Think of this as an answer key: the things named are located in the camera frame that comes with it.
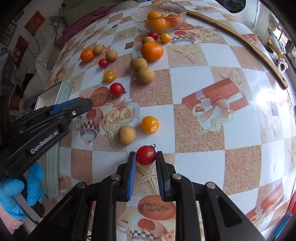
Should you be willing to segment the blue gloved left hand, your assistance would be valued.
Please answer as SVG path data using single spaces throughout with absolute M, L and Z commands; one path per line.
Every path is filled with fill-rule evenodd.
M 1 206 L 4 212 L 17 220 L 25 220 L 26 215 L 14 196 L 21 194 L 27 188 L 27 203 L 34 206 L 36 202 L 44 199 L 44 188 L 41 180 L 44 178 L 44 171 L 38 162 L 29 168 L 26 184 L 19 179 L 7 178 L 1 181 Z

